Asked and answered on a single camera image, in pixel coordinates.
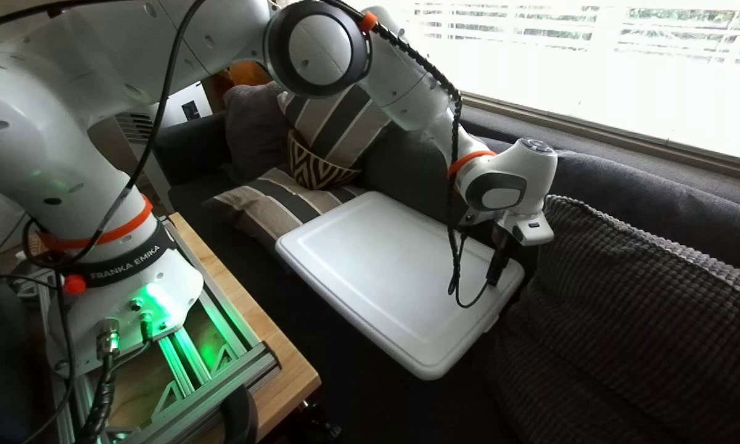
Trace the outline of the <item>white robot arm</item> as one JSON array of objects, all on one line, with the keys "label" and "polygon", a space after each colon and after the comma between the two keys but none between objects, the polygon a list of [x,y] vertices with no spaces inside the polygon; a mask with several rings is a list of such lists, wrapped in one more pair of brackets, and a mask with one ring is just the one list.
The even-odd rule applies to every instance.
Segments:
[{"label": "white robot arm", "polygon": [[494,218],[521,243],[552,228],[542,199],[551,146],[521,138],[494,153],[461,122],[455,84],[373,10],[344,0],[55,0],[51,19],[0,41],[0,194],[37,223],[75,296],[46,327],[50,366],[80,376],[177,329],[203,294],[137,179],[90,128],[162,100],[217,68],[254,59],[301,95],[360,85],[400,128],[425,130],[446,157],[466,218]]}]

